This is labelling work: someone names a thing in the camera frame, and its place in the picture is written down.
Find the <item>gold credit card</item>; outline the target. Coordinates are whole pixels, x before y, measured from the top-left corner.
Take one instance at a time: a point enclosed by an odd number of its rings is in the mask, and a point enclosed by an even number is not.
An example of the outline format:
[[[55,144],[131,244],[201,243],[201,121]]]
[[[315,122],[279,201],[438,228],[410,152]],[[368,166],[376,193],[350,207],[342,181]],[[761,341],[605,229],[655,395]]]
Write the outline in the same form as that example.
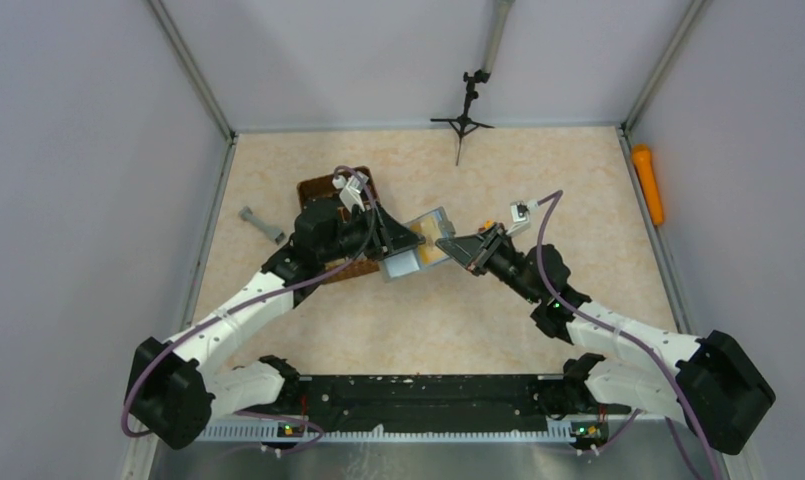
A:
[[[416,225],[416,231],[424,239],[416,250],[417,258],[423,267],[432,266],[447,258],[447,255],[436,245],[437,240],[444,238],[438,220],[433,217],[422,219]]]

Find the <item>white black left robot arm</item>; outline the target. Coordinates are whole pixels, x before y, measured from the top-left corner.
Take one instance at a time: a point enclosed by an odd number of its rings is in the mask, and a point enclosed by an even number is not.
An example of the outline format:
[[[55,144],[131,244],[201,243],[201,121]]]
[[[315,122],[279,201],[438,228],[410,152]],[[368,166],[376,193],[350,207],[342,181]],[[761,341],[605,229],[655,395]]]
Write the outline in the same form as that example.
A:
[[[225,372],[225,361],[359,257],[382,261],[425,241],[377,201],[351,206],[347,218],[340,209],[329,198],[309,202],[289,239],[237,294],[194,326],[136,348],[120,420],[125,435],[155,435],[178,450],[215,419],[275,402],[283,373],[261,360]]]

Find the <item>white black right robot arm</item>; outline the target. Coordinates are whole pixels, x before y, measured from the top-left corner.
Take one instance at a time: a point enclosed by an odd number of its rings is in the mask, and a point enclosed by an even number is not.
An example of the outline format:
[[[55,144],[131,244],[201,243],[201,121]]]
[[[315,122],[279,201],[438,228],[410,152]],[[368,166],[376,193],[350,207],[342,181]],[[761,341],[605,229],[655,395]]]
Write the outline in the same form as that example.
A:
[[[518,250],[500,227],[439,239],[436,247],[474,276],[491,274],[533,305],[547,337],[586,349],[565,377],[598,404],[660,415],[737,455],[776,402],[741,345],[713,330],[697,337],[652,327],[574,289],[551,244]]]

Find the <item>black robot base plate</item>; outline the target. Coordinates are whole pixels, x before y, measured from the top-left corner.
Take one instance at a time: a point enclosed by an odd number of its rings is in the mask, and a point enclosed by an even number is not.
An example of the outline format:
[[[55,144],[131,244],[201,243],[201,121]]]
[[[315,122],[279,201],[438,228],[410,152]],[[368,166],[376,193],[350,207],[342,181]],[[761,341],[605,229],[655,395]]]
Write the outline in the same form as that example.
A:
[[[270,404],[249,411],[299,415],[376,407],[506,406],[522,415],[560,419],[568,415],[625,414],[628,407],[600,404],[578,382],[552,374],[312,375],[287,380]]]

